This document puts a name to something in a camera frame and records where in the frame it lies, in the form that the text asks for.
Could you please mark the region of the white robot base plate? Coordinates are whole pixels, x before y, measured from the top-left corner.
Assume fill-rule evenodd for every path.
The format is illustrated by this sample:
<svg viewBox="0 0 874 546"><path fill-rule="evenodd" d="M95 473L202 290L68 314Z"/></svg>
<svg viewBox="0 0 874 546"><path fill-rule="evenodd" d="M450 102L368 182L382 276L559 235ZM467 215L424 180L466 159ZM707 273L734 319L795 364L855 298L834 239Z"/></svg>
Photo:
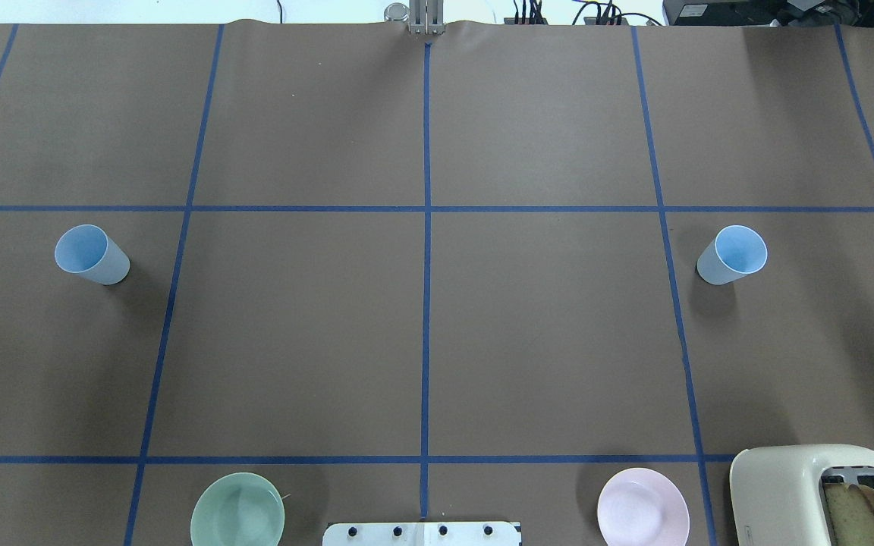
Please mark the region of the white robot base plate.
<svg viewBox="0 0 874 546"><path fill-rule="evenodd" d="M521 545L518 522L340 522L322 545Z"/></svg>

